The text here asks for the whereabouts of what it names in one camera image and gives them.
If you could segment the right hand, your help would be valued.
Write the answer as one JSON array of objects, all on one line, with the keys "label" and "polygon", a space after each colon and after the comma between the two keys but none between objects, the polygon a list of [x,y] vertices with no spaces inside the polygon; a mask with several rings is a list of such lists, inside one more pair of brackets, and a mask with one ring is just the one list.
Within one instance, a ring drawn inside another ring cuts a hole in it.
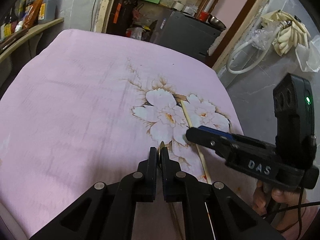
[{"label": "right hand", "polygon": [[[300,198],[300,191],[283,191],[280,189],[273,188],[271,191],[271,198],[280,204],[288,206],[294,206],[298,204]],[[257,181],[257,187],[253,193],[253,210],[259,215],[267,213],[267,194],[263,191],[263,182]]]}]

